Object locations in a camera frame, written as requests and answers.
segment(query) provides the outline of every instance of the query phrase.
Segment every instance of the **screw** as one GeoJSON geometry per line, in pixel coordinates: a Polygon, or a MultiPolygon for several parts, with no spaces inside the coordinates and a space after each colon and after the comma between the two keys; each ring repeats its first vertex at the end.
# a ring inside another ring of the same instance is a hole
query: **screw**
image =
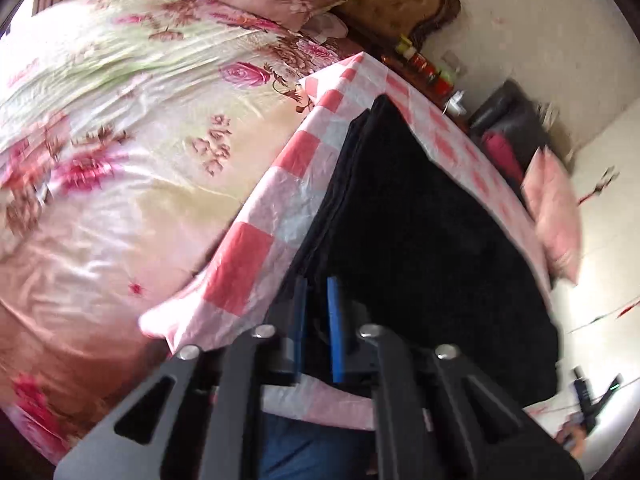
{"type": "Polygon", "coordinates": [[[252,333],[253,337],[257,337],[258,339],[268,339],[273,337],[276,333],[276,327],[273,325],[258,325],[254,328],[254,333],[252,333]]]}
{"type": "Polygon", "coordinates": [[[455,359],[458,357],[458,347],[455,345],[440,345],[436,348],[436,355],[438,359],[455,359]]]}
{"type": "Polygon", "coordinates": [[[196,345],[186,345],[180,348],[178,359],[190,361],[200,355],[200,349],[196,345]]]}
{"type": "Polygon", "coordinates": [[[367,323],[360,327],[360,337],[378,337],[380,332],[382,332],[382,327],[380,325],[376,325],[373,323],[367,323]]]}

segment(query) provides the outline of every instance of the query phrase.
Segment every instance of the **black fabric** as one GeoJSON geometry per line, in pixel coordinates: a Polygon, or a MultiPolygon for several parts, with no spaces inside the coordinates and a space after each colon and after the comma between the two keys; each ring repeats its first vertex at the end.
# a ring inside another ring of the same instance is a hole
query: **black fabric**
{"type": "Polygon", "coordinates": [[[413,345],[455,343],[522,406],[556,392],[558,332],[524,258],[380,96],[351,123],[327,194],[272,305],[308,302],[305,372],[329,380],[326,277],[413,345]]]}
{"type": "Polygon", "coordinates": [[[520,86],[507,79],[468,119],[469,128],[480,134],[503,118],[513,107],[529,102],[520,86]]]}

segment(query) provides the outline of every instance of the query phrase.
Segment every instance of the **headboard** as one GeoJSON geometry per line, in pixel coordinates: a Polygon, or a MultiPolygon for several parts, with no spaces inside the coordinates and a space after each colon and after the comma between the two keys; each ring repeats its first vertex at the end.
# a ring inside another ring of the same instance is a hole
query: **headboard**
{"type": "Polygon", "coordinates": [[[460,0],[349,0],[335,9],[350,27],[393,41],[399,34],[420,46],[460,12],[460,0]]]}

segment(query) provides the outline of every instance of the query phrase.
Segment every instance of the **wooden furniture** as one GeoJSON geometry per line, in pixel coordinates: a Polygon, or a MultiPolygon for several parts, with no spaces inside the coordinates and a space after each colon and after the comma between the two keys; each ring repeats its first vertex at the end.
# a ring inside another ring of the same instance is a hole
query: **wooden furniture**
{"type": "MultiPolygon", "coordinates": [[[[397,73],[402,79],[411,84],[418,92],[424,95],[429,101],[434,103],[440,110],[444,111],[447,99],[437,94],[433,85],[429,85],[421,74],[417,73],[411,67],[400,61],[393,54],[382,54],[380,61],[397,73]]],[[[463,132],[468,134],[469,127],[464,117],[450,117],[463,132]]]]}
{"type": "Polygon", "coordinates": [[[460,0],[349,0],[334,12],[350,30],[395,44],[404,34],[421,46],[460,13],[460,0]]]}

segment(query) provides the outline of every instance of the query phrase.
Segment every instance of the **pink checkered sheet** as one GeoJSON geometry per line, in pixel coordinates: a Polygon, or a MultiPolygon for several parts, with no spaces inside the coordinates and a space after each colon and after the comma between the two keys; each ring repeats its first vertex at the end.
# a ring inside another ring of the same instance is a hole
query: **pink checkered sheet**
{"type": "MultiPolygon", "coordinates": [[[[360,53],[302,79],[313,111],[262,177],[208,266],[176,296],[140,317],[172,351],[227,345],[259,324],[317,213],[348,126],[386,93],[429,158],[493,216],[530,265],[549,305],[543,249],[522,204],[466,135],[420,92],[360,53]]],[[[374,427],[370,399],[303,376],[294,388],[266,386],[270,413],[347,428],[374,427]]]]}

